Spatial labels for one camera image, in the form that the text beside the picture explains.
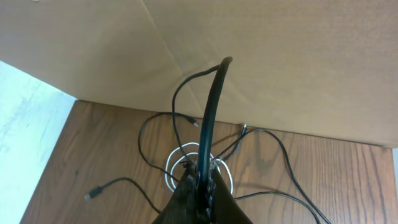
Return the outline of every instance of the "white cable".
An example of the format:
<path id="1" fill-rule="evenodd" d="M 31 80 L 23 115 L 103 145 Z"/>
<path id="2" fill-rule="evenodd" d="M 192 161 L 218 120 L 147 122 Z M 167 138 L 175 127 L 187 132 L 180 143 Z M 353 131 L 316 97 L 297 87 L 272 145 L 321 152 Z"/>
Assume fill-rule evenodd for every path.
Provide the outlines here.
<path id="1" fill-rule="evenodd" d="M 194 144 L 194 145 L 199 146 L 199 144 L 196 143 L 196 142 L 190 142 L 190 143 L 184 144 L 182 147 L 185 147 L 185 146 L 188 146 L 188 145 L 191 145 L 191 144 Z M 170 153 L 169 157 L 167 158 L 166 168 L 165 168 L 166 171 L 167 171 L 167 169 L 169 168 L 169 162 L 170 162 L 170 159 L 171 159 L 172 155 L 173 155 L 177 150 L 179 150 L 179 149 L 180 149 L 179 147 L 176 148 L 176 149 L 174 149 L 174 150 Z M 189 152 L 189 153 L 187 153 L 188 156 L 189 156 L 189 155 L 197 155 L 197 154 L 198 154 L 197 152 Z M 170 170 L 170 174 L 171 174 L 171 175 L 173 175 L 174 169 L 175 169 L 175 167 L 178 165 L 178 163 L 181 162 L 181 160 L 183 160 L 184 158 L 185 158 L 185 156 L 182 156 L 179 160 L 177 160 L 177 161 L 173 164 L 173 166 L 172 166 L 172 168 L 171 168 L 171 170 Z M 222 163 L 222 164 L 224 165 L 224 167 L 225 167 L 227 173 L 228 173 L 229 181 L 230 181 L 230 183 L 231 183 L 231 194 L 232 194 L 232 193 L 233 193 L 233 180 L 232 180 L 232 175 L 231 175 L 231 173 L 230 173 L 230 171 L 229 171 L 229 168 L 228 168 L 228 166 L 226 165 L 226 163 L 225 163 L 224 161 L 222 161 L 221 159 L 216 159 L 216 161 Z M 217 164 L 217 169 L 218 169 L 218 172 L 221 173 L 220 167 L 218 166 L 218 164 Z M 165 182 L 166 182 L 167 187 L 168 187 L 172 192 L 174 192 L 174 189 L 175 189 L 177 186 L 175 185 L 175 182 L 174 182 L 173 178 L 170 177 L 170 181 L 171 181 L 171 183 L 172 183 L 174 189 L 171 188 L 169 182 L 167 181 L 167 174 L 164 175 L 164 178 L 165 178 Z"/>

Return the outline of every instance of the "brown wooden surface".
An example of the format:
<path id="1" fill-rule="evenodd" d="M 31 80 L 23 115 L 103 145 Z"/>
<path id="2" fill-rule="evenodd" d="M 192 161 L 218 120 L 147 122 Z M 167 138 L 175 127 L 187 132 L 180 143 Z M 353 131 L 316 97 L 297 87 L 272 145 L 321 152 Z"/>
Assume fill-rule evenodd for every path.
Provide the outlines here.
<path id="1" fill-rule="evenodd" d="M 166 205 L 171 192 L 164 174 L 147 166 L 137 148 L 139 128 L 152 114 L 77 101 L 21 223 L 154 220 L 157 214 L 128 182 L 112 185 L 93 200 L 84 199 L 93 187 L 127 176 L 145 189 L 157 207 Z M 199 128 L 184 119 L 178 119 L 177 126 L 183 142 L 198 141 Z M 239 130 L 238 125 L 217 123 L 212 152 L 224 149 Z M 285 144 L 297 180 L 332 223 L 398 223 L 391 149 L 273 132 Z M 171 117 L 150 122 L 142 142 L 149 160 L 164 167 L 169 152 L 177 147 Z M 248 135 L 228 165 L 235 197 L 277 189 L 303 199 L 287 173 L 280 147 L 265 133 Z M 258 196 L 238 205 L 254 223 L 315 223 L 300 204 L 278 196 Z"/>

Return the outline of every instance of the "black tube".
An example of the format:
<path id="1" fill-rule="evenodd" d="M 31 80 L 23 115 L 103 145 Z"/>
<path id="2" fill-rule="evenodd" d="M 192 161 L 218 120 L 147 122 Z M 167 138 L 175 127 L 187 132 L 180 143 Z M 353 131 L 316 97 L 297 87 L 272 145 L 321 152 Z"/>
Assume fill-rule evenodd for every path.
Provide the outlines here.
<path id="1" fill-rule="evenodd" d="M 197 184 L 199 199 L 206 202 L 206 190 L 209 181 L 209 166 L 210 166 L 210 149 L 211 140 L 213 139 L 213 128 L 216 119 L 216 112 L 218 100 L 220 99 L 221 91 L 223 89 L 224 78 L 229 64 L 232 62 L 232 57 L 226 57 L 221 62 L 211 85 L 209 97 L 207 99 L 205 114 L 200 131 L 199 142 L 199 159 L 197 167 Z"/>

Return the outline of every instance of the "cardboard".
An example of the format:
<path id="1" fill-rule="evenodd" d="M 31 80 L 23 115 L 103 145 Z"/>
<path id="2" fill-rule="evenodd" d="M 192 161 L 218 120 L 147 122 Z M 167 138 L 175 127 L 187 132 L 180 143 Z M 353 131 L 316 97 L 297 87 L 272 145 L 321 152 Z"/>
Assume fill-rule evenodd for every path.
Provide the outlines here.
<path id="1" fill-rule="evenodd" d="M 398 146 L 398 3 L 0 2 L 0 60 L 82 100 L 170 111 L 232 56 L 217 120 Z M 201 117 L 213 75 L 177 110 Z"/>

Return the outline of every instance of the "wooden table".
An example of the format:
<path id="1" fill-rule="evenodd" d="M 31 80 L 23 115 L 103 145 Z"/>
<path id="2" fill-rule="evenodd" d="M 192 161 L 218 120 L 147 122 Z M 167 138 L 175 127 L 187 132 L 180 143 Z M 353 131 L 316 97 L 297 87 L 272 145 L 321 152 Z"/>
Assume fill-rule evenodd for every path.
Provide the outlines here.
<path id="1" fill-rule="evenodd" d="M 155 206 L 164 208 L 171 196 L 164 174 L 150 168 L 137 148 L 139 128 L 152 114 L 77 101 L 21 223 L 152 222 L 157 214 L 129 182 L 118 182 L 98 197 L 84 199 L 93 187 L 126 176 L 144 188 Z M 177 126 L 183 143 L 198 141 L 200 128 L 181 118 Z M 233 142 L 240 129 L 217 123 L 212 152 L 217 154 Z M 285 144 L 298 182 L 332 223 L 398 223 L 391 149 L 273 133 Z M 177 147 L 170 116 L 148 124 L 142 146 L 151 162 L 164 167 Z M 265 133 L 249 134 L 228 165 L 235 197 L 272 189 L 304 200 L 287 173 L 278 143 Z M 225 171 L 223 177 L 229 185 Z M 254 223 L 315 223 L 306 208 L 283 197 L 262 195 L 238 205 Z"/>

